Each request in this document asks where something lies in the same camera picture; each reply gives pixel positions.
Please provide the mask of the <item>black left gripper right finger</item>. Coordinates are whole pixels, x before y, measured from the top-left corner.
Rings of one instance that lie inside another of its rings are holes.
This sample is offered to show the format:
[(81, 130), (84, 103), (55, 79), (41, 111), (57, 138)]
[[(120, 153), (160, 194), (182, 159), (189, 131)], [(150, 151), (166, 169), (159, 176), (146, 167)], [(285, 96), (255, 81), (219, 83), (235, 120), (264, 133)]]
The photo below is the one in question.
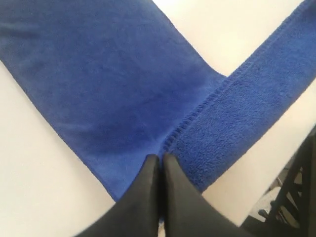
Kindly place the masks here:
[(164, 228), (167, 237), (245, 237), (237, 227), (215, 210), (192, 185), (177, 158), (162, 159), (165, 193)]

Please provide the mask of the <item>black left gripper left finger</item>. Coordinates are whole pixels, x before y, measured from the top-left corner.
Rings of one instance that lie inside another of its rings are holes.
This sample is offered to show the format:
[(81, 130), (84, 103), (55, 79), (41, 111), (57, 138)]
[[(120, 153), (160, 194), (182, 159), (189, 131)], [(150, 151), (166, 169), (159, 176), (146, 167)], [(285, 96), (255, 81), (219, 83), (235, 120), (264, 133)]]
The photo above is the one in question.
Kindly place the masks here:
[(159, 158), (146, 156), (141, 170), (121, 199), (80, 237), (158, 236)]

